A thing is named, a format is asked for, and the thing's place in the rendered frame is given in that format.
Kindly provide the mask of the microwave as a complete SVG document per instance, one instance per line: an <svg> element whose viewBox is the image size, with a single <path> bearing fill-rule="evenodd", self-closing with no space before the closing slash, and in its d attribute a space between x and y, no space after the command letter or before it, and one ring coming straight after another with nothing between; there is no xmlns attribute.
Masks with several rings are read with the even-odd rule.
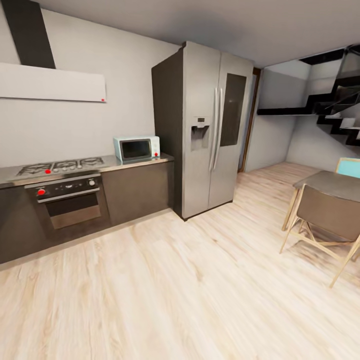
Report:
<svg viewBox="0 0 360 360"><path fill-rule="evenodd" d="M160 138L156 135L114 136L113 143L122 162L160 157Z"/></svg>

